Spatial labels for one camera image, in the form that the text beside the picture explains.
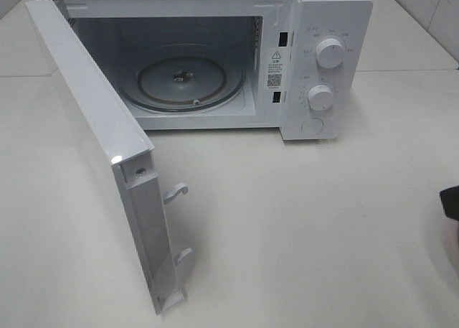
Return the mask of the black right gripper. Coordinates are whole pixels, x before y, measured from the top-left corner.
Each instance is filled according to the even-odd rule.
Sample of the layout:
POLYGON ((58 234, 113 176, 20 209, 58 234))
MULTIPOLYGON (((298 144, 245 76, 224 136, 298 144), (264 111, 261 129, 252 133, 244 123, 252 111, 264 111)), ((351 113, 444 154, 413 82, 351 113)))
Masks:
POLYGON ((451 220, 459 220, 459 186, 440 191, 440 201, 445 216, 451 220))

